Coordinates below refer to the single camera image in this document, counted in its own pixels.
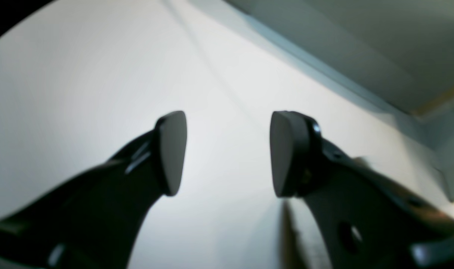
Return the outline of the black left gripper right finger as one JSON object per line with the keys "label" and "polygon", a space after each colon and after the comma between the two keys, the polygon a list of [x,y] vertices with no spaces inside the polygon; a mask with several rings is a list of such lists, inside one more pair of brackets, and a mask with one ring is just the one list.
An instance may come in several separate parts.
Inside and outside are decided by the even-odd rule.
{"label": "black left gripper right finger", "polygon": [[273,112],[270,159],[279,198],[311,210],[335,269],[454,269],[454,218],[357,164],[317,121]]}

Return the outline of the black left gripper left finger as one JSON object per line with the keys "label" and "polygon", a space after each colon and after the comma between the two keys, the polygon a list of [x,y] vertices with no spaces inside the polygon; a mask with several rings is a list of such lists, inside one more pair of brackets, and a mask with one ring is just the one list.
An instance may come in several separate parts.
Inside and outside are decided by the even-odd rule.
{"label": "black left gripper left finger", "polygon": [[186,114],[0,218],[0,269],[126,269],[150,208],[180,187]]}

